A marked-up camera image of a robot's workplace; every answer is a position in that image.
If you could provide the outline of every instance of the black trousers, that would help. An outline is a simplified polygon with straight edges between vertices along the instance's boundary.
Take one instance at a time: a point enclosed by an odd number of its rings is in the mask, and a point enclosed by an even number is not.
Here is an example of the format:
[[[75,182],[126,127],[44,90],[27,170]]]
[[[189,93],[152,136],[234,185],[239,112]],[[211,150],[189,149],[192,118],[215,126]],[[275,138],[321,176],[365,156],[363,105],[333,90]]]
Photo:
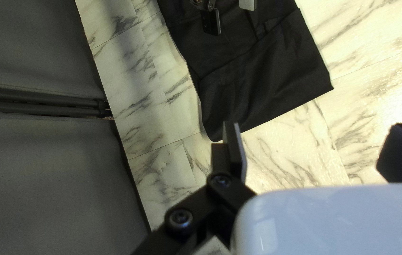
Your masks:
[[[187,61],[205,131],[222,139],[224,120],[246,131],[333,89],[329,72],[293,0],[217,0],[221,34],[202,30],[188,0],[158,0],[174,43]]]

